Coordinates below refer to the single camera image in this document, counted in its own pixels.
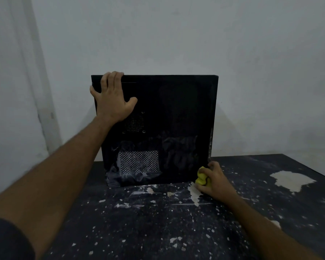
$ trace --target hand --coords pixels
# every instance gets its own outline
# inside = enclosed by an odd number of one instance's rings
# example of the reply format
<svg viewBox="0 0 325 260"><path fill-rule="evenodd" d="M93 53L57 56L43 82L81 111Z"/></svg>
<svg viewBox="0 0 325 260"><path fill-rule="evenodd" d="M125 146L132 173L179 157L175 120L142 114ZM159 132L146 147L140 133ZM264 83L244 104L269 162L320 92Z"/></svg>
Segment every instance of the hand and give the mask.
<svg viewBox="0 0 325 260"><path fill-rule="evenodd" d="M212 170L202 168L199 170L199 172L206 174L211 179L212 186L206 187L196 184L195 187L199 191L212 196L214 199L228 204L233 200L233 198L238 196L236 190L231 183L229 183L218 162L211 161L208 163L208 166Z"/></svg>
<svg viewBox="0 0 325 260"><path fill-rule="evenodd" d="M97 103L97 117L113 126L131 114L137 103L137 98L132 97L125 102L121 78L123 72L107 72L101 78L101 93L90 86L90 93Z"/></svg>

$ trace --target person's left hand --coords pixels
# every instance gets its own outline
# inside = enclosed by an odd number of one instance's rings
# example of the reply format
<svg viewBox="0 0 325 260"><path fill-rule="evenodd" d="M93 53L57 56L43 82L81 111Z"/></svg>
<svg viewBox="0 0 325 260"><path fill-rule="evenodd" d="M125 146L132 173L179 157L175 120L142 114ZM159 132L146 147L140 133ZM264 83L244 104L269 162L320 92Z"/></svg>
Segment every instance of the person's left hand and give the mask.
<svg viewBox="0 0 325 260"><path fill-rule="evenodd" d="M137 103L137 98L132 97L125 102L121 78L123 72L107 72L101 78L101 93L90 86L90 93L97 102L97 117L113 126L115 123L127 118Z"/></svg>

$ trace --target black table surface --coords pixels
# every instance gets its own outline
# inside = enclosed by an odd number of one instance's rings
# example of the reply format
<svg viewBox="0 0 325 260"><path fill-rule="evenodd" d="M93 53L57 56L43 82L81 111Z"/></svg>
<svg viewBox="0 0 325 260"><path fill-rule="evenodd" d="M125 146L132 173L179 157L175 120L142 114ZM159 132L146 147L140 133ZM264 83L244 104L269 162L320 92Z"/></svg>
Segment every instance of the black table surface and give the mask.
<svg viewBox="0 0 325 260"><path fill-rule="evenodd" d="M283 155L214 157L240 195L325 259L325 176ZM279 171L316 182L300 192L275 185ZM191 182L107 188L102 162L43 259L259 259L239 223Z"/></svg>

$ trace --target forearm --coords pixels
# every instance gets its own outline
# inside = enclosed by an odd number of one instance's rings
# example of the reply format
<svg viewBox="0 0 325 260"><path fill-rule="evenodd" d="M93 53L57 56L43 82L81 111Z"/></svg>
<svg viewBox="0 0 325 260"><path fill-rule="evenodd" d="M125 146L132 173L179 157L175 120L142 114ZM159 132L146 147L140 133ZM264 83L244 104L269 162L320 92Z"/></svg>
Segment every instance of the forearm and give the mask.
<svg viewBox="0 0 325 260"><path fill-rule="evenodd" d="M252 209L240 196L233 195L226 204L264 259L321 259Z"/></svg>
<svg viewBox="0 0 325 260"><path fill-rule="evenodd" d="M95 118L69 142L0 194L0 218L14 223L23 231L31 241L37 258L58 232L110 128L110 125Z"/></svg>

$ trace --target left arm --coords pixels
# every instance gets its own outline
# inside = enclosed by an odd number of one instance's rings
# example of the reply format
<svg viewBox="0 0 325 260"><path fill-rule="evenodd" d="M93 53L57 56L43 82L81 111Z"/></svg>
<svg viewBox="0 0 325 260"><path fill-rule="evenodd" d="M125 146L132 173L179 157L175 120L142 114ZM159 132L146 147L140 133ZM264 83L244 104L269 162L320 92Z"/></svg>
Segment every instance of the left arm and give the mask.
<svg viewBox="0 0 325 260"><path fill-rule="evenodd" d="M136 98L124 101L123 73L106 73L97 116L80 133L0 194L0 218L16 225L32 244L36 258L48 249L87 179L108 131L133 111Z"/></svg>

